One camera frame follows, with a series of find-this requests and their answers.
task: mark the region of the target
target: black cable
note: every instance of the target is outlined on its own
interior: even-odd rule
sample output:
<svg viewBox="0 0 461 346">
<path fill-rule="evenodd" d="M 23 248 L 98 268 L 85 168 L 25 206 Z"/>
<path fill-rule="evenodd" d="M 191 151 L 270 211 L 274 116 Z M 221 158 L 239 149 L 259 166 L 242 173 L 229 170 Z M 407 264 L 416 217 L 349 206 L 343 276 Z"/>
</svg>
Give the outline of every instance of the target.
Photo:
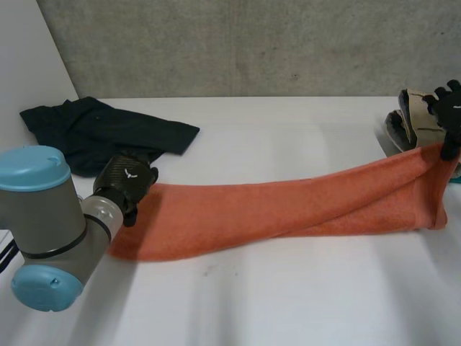
<svg viewBox="0 0 461 346">
<path fill-rule="evenodd" d="M 19 248 L 16 245 L 14 240 L 11 240 L 8 245 L 0 253 L 0 274 L 5 271 L 9 263 L 14 259 L 14 257 L 19 252 Z"/>
</svg>

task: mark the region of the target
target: black cloth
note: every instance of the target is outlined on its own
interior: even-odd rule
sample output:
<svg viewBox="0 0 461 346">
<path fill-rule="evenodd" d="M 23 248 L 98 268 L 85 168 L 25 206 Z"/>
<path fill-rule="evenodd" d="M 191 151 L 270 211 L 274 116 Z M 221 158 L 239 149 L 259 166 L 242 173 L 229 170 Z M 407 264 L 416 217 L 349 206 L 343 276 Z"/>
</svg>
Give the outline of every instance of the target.
<svg viewBox="0 0 461 346">
<path fill-rule="evenodd" d="M 163 153 L 183 154 L 199 128 L 127 110 L 93 97 L 61 106 L 40 106 L 21 112 L 37 142 L 64 153 L 74 174 L 95 177 L 115 154 L 151 163 Z"/>
</svg>

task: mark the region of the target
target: orange towel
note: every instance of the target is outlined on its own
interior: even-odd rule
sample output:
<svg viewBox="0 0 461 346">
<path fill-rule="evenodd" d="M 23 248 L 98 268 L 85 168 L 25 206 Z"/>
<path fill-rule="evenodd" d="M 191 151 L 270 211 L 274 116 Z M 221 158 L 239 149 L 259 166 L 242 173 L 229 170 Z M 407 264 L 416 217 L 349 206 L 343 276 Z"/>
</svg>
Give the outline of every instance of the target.
<svg viewBox="0 0 461 346">
<path fill-rule="evenodd" d="M 457 159 L 440 144 L 315 179 L 251 185 L 154 185 L 138 221 L 109 253 L 177 260 L 286 236 L 384 234 L 443 228 L 442 195 Z"/>
</svg>

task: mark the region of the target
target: gray wall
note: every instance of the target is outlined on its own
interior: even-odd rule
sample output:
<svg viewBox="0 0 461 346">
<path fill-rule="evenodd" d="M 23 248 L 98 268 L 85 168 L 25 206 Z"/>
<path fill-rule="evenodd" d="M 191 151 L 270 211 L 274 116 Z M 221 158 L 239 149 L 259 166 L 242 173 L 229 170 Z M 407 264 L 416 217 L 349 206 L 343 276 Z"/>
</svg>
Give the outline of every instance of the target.
<svg viewBox="0 0 461 346">
<path fill-rule="evenodd" d="M 459 0 L 38 0 L 79 95 L 396 95 L 461 78 Z"/>
</svg>

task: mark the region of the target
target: white table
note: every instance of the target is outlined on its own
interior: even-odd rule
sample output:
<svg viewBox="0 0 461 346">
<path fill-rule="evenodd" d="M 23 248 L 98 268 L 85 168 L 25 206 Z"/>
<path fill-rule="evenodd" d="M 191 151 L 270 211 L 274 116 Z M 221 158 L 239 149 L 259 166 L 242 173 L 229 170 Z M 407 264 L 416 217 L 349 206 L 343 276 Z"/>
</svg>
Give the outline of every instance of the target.
<svg viewBox="0 0 461 346">
<path fill-rule="evenodd" d="M 200 126 L 183 157 L 156 162 L 161 182 L 200 185 L 381 159 L 377 125 L 397 107 L 389 97 L 103 101 Z M 90 179 L 75 183 L 91 194 Z M 0 277 L 0 345 L 459 345 L 461 187 L 449 186 L 445 201 L 444 231 L 276 239 L 141 265 L 106 257 L 61 313 L 14 300 L 16 259 Z"/>
</svg>

